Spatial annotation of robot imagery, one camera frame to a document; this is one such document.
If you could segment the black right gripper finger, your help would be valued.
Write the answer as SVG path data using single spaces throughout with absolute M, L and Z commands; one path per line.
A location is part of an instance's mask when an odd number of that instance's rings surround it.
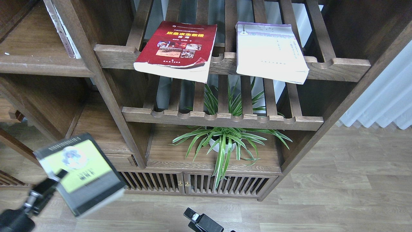
M 191 208 L 187 208 L 184 211 L 183 215 L 187 217 L 191 223 L 198 223 L 198 221 L 200 220 L 200 214 L 196 213 Z

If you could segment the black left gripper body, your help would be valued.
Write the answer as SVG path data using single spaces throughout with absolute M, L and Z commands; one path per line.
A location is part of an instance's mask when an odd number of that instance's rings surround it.
M 38 216 L 53 197 L 59 180 L 47 178 L 29 191 L 27 200 L 18 209 L 7 209 L 0 216 L 1 232 L 31 232 Z

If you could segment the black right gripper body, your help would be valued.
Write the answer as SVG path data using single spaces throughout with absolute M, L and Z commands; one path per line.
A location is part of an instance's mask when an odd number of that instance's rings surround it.
M 234 230 L 225 230 L 220 224 L 205 214 L 194 214 L 189 219 L 188 227 L 195 232 L 235 232 Z

